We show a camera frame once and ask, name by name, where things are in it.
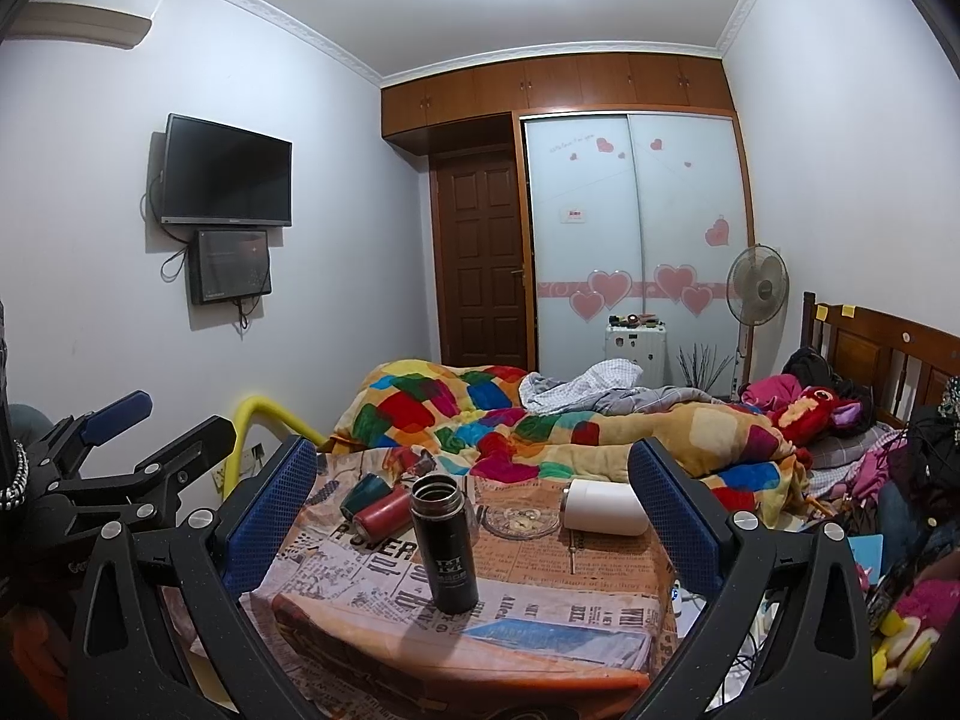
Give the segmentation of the black thermos cup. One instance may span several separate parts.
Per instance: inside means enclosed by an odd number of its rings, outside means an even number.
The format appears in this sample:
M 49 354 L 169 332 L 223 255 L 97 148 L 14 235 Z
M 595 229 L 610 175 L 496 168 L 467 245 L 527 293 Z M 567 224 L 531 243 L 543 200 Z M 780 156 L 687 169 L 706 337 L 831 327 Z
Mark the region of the black thermos cup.
M 455 479 L 428 475 L 410 488 L 413 529 L 433 603 L 441 613 L 464 614 L 478 603 L 467 499 Z

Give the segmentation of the teal cup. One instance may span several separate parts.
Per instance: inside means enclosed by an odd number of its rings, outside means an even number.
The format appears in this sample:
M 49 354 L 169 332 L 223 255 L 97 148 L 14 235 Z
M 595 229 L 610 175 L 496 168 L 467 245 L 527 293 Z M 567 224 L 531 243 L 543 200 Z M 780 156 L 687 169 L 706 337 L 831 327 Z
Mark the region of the teal cup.
M 352 522 L 359 512 L 392 493 L 392 486 L 374 473 L 366 473 L 350 489 L 340 504 L 340 512 L 347 522 Z

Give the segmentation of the light blue box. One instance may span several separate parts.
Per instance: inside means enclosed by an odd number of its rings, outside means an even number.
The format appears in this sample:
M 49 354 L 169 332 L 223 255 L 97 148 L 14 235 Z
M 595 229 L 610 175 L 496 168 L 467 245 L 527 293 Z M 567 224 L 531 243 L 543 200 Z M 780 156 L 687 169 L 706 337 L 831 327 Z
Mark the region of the light blue box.
M 857 575 L 866 587 L 875 587 L 882 577 L 882 559 L 884 559 L 884 537 L 880 533 L 857 535 L 848 538 Z

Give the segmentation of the red plush toy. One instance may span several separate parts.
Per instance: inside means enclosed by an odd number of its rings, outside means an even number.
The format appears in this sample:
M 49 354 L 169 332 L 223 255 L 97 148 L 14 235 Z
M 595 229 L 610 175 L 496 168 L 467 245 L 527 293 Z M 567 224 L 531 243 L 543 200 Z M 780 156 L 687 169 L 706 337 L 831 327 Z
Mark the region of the red plush toy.
M 775 411 L 771 421 L 788 442 L 807 447 L 832 431 L 856 426 L 862 413 L 861 400 L 839 398 L 827 387 L 807 387 L 794 401 Z

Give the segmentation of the colourful patchwork blanket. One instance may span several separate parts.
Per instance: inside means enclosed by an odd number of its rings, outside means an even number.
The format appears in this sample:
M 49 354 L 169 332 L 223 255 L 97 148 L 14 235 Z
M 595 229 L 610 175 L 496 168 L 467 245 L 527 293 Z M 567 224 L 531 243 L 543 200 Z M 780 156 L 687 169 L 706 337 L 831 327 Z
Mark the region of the colourful patchwork blanket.
M 334 427 L 334 440 L 353 450 L 420 447 L 446 472 L 500 483 L 625 483 L 631 445 L 656 439 L 728 511 L 754 512 L 775 528 L 784 512 L 805 509 L 809 480 L 802 450 L 765 416 L 703 401 L 659 413 L 540 416 L 521 405 L 525 375 L 508 366 L 386 362 L 364 379 Z

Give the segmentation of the wooden bed headboard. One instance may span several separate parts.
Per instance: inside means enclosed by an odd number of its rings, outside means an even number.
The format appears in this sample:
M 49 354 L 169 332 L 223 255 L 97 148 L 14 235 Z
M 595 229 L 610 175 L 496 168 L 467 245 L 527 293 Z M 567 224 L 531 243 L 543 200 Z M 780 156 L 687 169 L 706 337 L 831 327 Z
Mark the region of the wooden bed headboard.
M 802 296 L 800 343 L 869 388 L 878 419 L 895 427 L 907 426 L 916 408 L 939 405 L 958 376 L 957 335 L 867 307 L 820 302 L 812 291 Z

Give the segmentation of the white grey crumpled cloth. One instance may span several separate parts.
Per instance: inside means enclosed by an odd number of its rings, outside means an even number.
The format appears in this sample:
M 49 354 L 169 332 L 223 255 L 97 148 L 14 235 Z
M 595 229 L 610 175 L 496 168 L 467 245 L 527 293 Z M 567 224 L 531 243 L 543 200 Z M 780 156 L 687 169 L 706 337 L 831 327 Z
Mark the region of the white grey crumpled cloth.
M 682 403 L 719 405 L 721 400 L 695 387 L 646 387 L 643 368 L 628 359 L 596 362 L 571 380 L 529 372 L 519 383 L 519 401 L 531 415 L 556 416 L 590 411 L 605 416 L 665 413 Z

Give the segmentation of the white small cabinet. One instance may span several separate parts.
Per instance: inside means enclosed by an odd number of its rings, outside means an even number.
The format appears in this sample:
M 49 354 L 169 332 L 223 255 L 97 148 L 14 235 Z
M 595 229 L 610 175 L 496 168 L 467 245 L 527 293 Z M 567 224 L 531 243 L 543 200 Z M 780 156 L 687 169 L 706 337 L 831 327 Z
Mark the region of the white small cabinet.
M 662 387 L 667 383 L 667 327 L 662 322 L 607 327 L 605 357 L 628 359 L 643 369 L 644 387 Z

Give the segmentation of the brown wooden door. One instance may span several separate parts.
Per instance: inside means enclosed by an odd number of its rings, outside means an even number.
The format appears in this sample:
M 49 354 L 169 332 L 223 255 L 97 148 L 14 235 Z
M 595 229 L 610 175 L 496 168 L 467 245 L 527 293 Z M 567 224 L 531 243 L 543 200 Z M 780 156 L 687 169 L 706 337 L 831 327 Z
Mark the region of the brown wooden door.
M 509 151 L 431 163 L 441 361 L 529 364 L 523 223 Z

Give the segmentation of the white air conditioner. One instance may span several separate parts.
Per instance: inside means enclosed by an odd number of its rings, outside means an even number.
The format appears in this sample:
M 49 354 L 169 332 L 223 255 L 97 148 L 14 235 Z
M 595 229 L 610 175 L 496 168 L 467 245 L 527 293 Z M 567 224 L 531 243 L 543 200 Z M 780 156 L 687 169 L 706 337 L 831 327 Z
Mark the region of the white air conditioner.
M 55 39 L 130 50 L 143 43 L 163 0 L 29 0 L 14 39 Z

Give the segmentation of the sliding wardrobe with hearts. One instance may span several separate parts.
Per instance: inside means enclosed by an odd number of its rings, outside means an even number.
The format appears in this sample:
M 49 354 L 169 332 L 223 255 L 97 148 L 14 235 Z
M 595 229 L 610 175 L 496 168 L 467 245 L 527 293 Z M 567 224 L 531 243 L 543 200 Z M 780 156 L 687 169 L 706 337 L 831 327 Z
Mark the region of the sliding wardrobe with hearts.
M 573 379 L 607 327 L 667 327 L 667 383 L 732 392 L 727 271 L 748 244 L 736 131 L 720 115 L 540 117 L 523 125 L 537 367 Z

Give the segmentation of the overhead wooden cabinets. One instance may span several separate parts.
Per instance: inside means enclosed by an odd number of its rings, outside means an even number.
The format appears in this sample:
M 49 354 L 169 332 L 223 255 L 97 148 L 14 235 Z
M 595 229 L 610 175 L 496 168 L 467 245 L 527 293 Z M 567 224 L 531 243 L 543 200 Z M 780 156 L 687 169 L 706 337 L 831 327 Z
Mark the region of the overhead wooden cabinets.
M 523 110 L 612 107 L 734 109 L 718 59 L 588 52 L 508 60 L 425 76 L 381 91 L 381 133 L 413 154 L 512 137 Z

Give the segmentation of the yellow chair frame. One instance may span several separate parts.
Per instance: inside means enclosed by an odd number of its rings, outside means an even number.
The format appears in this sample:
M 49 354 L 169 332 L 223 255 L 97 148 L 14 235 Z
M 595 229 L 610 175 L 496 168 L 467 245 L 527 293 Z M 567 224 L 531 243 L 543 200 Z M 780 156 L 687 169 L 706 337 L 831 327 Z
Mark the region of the yellow chair frame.
M 263 395 L 245 397 L 236 408 L 231 421 L 235 426 L 235 447 L 223 462 L 223 484 L 220 491 L 223 500 L 228 499 L 241 481 L 241 472 L 245 468 L 245 452 L 252 447 L 249 434 L 254 434 L 256 439 L 267 440 L 270 447 L 293 434 L 308 439 L 318 449 L 322 449 L 329 440 L 293 411 Z

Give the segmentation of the small black wall monitor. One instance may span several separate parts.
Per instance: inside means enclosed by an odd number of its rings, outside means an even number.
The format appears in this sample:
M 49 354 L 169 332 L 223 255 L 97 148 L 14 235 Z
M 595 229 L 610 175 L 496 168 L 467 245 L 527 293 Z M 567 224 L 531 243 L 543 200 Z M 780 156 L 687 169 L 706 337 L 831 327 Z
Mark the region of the small black wall monitor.
M 265 229 L 199 229 L 187 250 L 189 298 L 194 305 L 260 298 L 272 293 Z

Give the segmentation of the wall mounted black television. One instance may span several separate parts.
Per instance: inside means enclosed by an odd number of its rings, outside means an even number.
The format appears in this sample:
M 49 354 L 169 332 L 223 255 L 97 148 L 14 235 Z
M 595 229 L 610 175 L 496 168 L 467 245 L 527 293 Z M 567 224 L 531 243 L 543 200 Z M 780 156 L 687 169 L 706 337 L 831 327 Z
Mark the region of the wall mounted black television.
M 169 114 L 161 224 L 288 227 L 293 222 L 293 144 L 244 128 Z

